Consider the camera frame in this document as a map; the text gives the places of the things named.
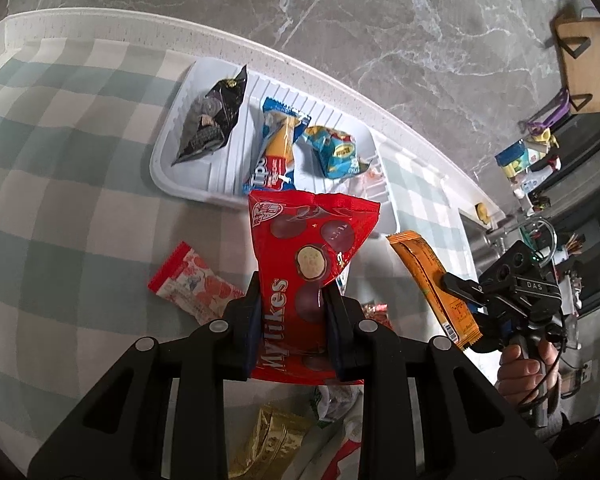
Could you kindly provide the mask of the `person's right hand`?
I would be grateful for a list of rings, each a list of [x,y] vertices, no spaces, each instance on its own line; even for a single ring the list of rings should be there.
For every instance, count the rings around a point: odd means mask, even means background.
[[[558,350],[554,344],[544,339],[538,344],[538,351],[545,363],[544,373],[541,373],[538,360],[522,357],[522,350],[518,344],[510,344],[503,350],[495,388],[510,405],[518,406],[533,401],[538,396],[538,392],[533,391],[534,388],[558,359]],[[560,374],[558,365],[555,365],[544,382],[547,393],[552,393],[559,383]]]

